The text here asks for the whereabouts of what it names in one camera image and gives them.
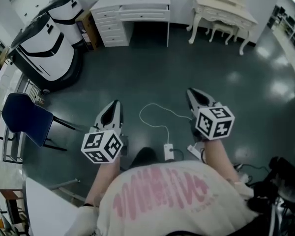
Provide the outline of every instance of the glossy floor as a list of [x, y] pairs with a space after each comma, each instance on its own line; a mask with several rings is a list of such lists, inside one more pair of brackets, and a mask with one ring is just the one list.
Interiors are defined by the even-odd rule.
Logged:
[[[246, 47], [243, 57], [238, 54], [240, 44], [225, 46], [220, 33], [209, 43], [209, 37], [200, 32], [189, 45], [190, 33], [172, 28], [166, 48], [165, 32], [166, 26], [164, 32], [153, 27], [135, 30], [130, 47], [85, 54], [79, 81], [46, 97], [48, 110], [82, 132], [52, 126], [50, 137], [67, 152], [38, 148], [28, 139], [24, 172], [29, 177], [44, 185], [79, 178], [74, 191], [85, 196], [98, 166], [80, 152], [83, 132], [114, 99], [123, 103], [123, 133], [129, 136], [129, 156], [122, 166], [126, 168], [146, 146], [162, 158], [166, 131], [143, 124], [139, 112], [155, 102], [191, 116], [185, 99], [188, 87], [206, 91], [234, 113], [232, 134], [223, 140], [232, 162], [267, 166], [272, 157], [283, 156], [295, 164], [295, 72], [272, 32], [266, 29], [255, 48]], [[154, 106], [145, 109], [142, 117], [168, 126], [170, 143], [184, 151], [185, 160], [195, 159], [186, 151], [193, 144], [186, 119]], [[244, 169], [254, 181], [266, 175], [263, 170]]]

